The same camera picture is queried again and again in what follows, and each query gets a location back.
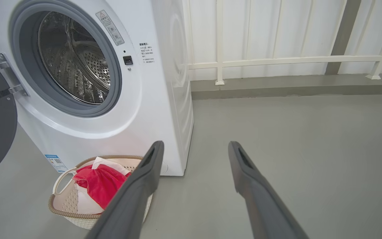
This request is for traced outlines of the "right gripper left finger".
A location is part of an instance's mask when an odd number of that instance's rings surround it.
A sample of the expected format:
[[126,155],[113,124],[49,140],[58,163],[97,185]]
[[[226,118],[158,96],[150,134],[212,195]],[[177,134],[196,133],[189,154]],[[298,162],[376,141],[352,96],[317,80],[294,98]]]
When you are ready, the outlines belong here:
[[159,183],[164,154],[163,141],[154,142],[85,236],[86,239],[138,239],[148,198]]

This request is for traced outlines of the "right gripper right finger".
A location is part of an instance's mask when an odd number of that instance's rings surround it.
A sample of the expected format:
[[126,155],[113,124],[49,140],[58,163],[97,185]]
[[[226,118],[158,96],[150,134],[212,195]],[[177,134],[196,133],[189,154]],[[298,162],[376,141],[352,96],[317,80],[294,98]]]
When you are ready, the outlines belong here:
[[255,239],[306,239],[307,234],[239,142],[228,156],[235,190],[244,198]]

